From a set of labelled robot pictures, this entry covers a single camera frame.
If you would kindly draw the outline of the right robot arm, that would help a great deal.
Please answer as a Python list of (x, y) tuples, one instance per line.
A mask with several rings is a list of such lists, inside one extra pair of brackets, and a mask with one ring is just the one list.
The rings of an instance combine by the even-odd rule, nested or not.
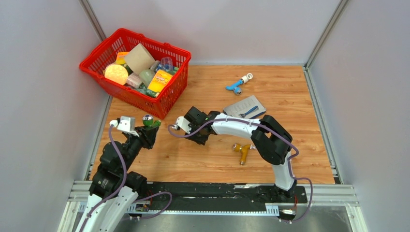
[(297, 181), (291, 174), (289, 163), (291, 149), (295, 148), (293, 138), (272, 116), (245, 119), (219, 111), (206, 114), (192, 107), (177, 118), (176, 126), (185, 132), (185, 138), (199, 145), (205, 145), (211, 134), (251, 140), (262, 159), (272, 165), (277, 198), (286, 203), (295, 196)]

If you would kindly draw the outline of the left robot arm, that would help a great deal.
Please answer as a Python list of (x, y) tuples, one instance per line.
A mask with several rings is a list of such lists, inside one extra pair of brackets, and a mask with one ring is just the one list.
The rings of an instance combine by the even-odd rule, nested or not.
[(158, 130), (135, 127), (136, 135), (124, 134), (126, 142), (111, 139), (104, 146), (77, 232), (114, 231), (133, 202), (147, 196), (147, 178), (128, 169), (141, 149), (154, 146)]

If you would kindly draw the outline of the green water faucet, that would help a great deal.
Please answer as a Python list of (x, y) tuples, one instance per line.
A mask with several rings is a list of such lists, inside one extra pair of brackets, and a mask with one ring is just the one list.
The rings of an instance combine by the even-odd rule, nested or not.
[(150, 127), (150, 128), (159, 127), (161, 125), (160, 120), (154, 119), (154, 117), (149, 114), (144, 115), (142, 117), (142, 122), (145, 127)]

